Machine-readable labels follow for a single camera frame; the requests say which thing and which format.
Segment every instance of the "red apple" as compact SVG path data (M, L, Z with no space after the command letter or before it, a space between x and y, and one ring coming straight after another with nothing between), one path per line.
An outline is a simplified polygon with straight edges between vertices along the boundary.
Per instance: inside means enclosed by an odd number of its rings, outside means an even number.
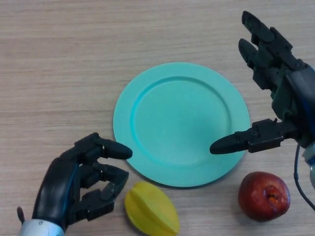
M290 207L290 193L285 182L267 172L252 172L244 177L238 203L250 219L266 222L284 215Z

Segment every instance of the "wood grain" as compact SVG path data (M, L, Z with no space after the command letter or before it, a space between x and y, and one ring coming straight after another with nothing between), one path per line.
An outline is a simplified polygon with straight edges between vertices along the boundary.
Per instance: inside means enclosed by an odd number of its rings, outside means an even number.
M172 61L205 65L238 88L252 121L274 118L269 92L252 81L238 51L238 40L250 39L241 24L243 10L275 26L296 57L315 64L314 0L1 0L0 235L18 235L17 206L31 217L53 158L92 132L113 138L119 94L151 66ZM281 148L246 154L214 184L162 188L178 209L180 235L314 235L314 212L293 180L294 152L295 143L287 141ZM126 219L123 197L141 178L124 162L108 163L130 171L115 210L71 226L67 235L140 235ZM302 158L299 169L301 185L315 201ZM291 192L288 213L268 224L248 220L236 204L242 178L257 170L277 174Z

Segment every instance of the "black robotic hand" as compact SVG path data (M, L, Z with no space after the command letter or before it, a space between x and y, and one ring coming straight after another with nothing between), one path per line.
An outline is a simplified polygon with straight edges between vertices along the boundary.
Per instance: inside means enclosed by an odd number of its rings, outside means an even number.
M246 131L222 137L210 146L212 154L248 150L257 152L279 147L285 139L295 139L306 148L315 141L315 72L296 59L292 45L275 29L268 29L247 11L242 23L251 33L251 42L239 41L239 51L253 70L253 80L271 91L272 109L277 119L254 122Z
M129 174L117 167L100 164L97 161L100 157L129 159L132 150L102 139L98 133L77 141L49 166L35 201L32 220L53 223L65 232L69 225L80 220L90 221L110 213ZM88 192L81 198L81 188L90 188L100 180L109 183L103 190ZM20 207L18 217L23 224Z

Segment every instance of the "robotic arm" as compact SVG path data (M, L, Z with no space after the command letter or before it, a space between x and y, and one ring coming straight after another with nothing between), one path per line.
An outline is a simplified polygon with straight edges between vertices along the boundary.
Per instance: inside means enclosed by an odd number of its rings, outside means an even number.
M251 42L239 41L239 51L253 70L253 80L271 92L277 119L254 122L246 131L223 137L210 146L212 154L276 148L285 139L294 139L305 148L303 156L311 168L315 188L315 72L292 53L292 45L273 27L267 28L247 11L242 23L251 33Z
M132 151L98 133L77 141L74 147L55 158L40 186L32 214L25 221L22 208L20 236L64 236L69 225L94 220L114 209L116 197L128 179L128 172L100 164L98 158L129 159ZM98 181L109 181L103 190L94 190L80 197L81 188L90 188Z

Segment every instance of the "cable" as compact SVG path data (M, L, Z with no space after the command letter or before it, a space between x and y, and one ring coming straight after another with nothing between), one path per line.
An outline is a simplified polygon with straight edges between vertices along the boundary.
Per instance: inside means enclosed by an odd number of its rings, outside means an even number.
M297 145L296 147L296 152L295 152L295 160L294 160L294 180L297 189L299 190L299 193L301 196L304 198L304 200L310 205L310 207L315 210L315 205L306 197L304 194L303 190L301 189L300 183L299 183L299 175L297 171L297 165L298 165L298 160L299 160L299 152L300 152L300 145Z

